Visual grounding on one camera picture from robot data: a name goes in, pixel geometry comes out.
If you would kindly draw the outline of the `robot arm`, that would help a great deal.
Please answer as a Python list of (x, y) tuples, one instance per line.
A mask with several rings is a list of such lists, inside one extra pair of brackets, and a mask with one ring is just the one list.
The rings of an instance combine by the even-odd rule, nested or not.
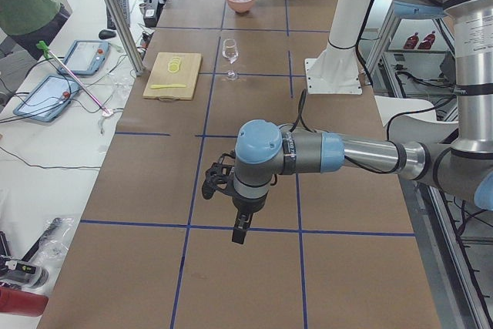
[(492, 208), (492, 0), (394, 0), (394, 6), (402, 18), (445, 14), (453, 19), (457, 140), (450, 145), (403, 144), (249, 121), (240, 128), (226, 182), (237, 210), (234, 243), (244, 242), (275, 175), (356, 166), (377, 174), (396, 173), (483, 210)]

